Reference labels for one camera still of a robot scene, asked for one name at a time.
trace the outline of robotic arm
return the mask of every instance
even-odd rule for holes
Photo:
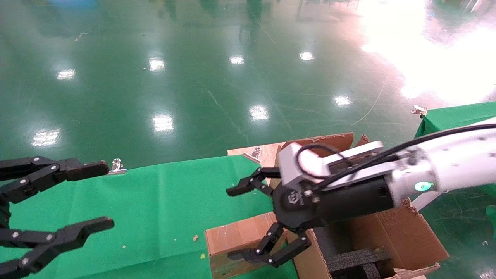
[[[0,181],[14,179],[0,187],[0,246],[32,249],[20,259],[0,263],[0,278],[18,279],[37,273],[59,254],[82,247],[92,233],[114,227],[112,219],[100,217],[56,232],[11,229],[9,203],[19,203],[65,180],[108,172],[105,161],[82,164],[75,158],[53,161],[44,157],[0,161]]]
[[[305,231],[403,205],[418,193],[447,192],[496,182],[496,118],[442,131],[382,151],[371,142],[320,158],[318,144],[292,143],[278,155],[279,168],[258,168],[227,190],[236,196],[258,188],[272,198],[277,223],[245,259],[278,267],[310,246]],[[280,177],[272,190],[262,183]],[[299,238],[273,255],[283,228]]]

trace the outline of green indicator light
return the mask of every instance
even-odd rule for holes
[[[417,191],[427,191],[429,190],[429,188],[434,185],[434,183],[432,182],[419,182],[417,184],[415,184],[415,190]]]

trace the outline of green tablecloth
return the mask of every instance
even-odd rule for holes
[[[496,117],[496,102],[429,110],[415,137],[474,124],[492,117]],[[496,185],[485,185],[481,190],[496,198]]]
[[[30,278],[208,279],[204,231],[272,210],[270,199],[261,193],[226,195],[226,188],[256,167],[242,156],[226,156],[65,182],[12,205],[10,227],[55,231],[99,216],[116,223]],[[195,235],[200,238],[193,242]],[[25,252],[0,248],[0,262]],[[278,269],[266,266],[237,277],[241,278],[296,279],[297,275],[288,262]]]

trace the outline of black cable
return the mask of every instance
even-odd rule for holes
[[[396,152],[402,151],[410,146],[417,145],[420,143],[423,143],[428,140],[433,140],[436,138],[444,137],[444,136],[449,136],[449,135],[454,135],[454,134],[459,134],[459,133],[464,133],[464,132],[470,132],[470,131],[477,131],[477,130],[485,130],[485,129],[496,129],[496,124],[482,124],[482,125],[473,125],[473,126],[464,126],[464,127],[459,127],[459,128],[454,128],[450,130],[445,130],[445,131],[440,131],[432,134],[428,134],[422,137],[418,137],[416,139],[413,139],[411,141],[407,141],[405,143],[402,143],[398,146],[395,146],[391,149],[388,149],[384,152],[379,153],[378,155],[374,156],[371,160],[362,163],[358,166],[355,166],[352,169],[347,169],[345,171],[342,171],[336,175],[328,176],[326,178],[323,178],[323,180],[317,184],[315,184],[313,190],[314,192],[320,191],[327,187],[329,184],[337,181],[338,179],[341,179],[347,175],[353,174],[361,169],[371,167],[373,165],[376,165],[380,163],[385,157],[395,154]]]
[[[310,143],[310,144],[307,144],[307,145],[304,145],[302,146],[298,152],[296,152],[295,154],[295,163],[296,163],[296,166],[298,167],[298,169],[305,175],[308,175],[310,177],[313,177],[313,178],[317,178],[317,179],[326,179],[326,178],[329,178],[329,175],[315,175],[315,174],[312,174],[312,173],[309,173],[308,171],[306,171],[302,165],[300,164],[300,154],[305,151],[305,150],[308,150],[308,149],[316,149],[316,148],[319,148],[319,149],[324,149],[326,151],[329,151],[331,153],[334,153],[336,155],[338,155],[339,157],[341,157],[347,164],[349,167],[353,167],[353,164],[350,162],[350,160],[348,160],[348,158],[346,158],[345,156],[343,156],[341,154],[341,151],[331,145],[325,145],[325,144],[321,144],[321,143]]]

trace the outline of floor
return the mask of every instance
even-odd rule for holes
[[[414,105],[494,100],[495,6],[0,0],[0,160],[136,168],[349,131],[393,146]]]

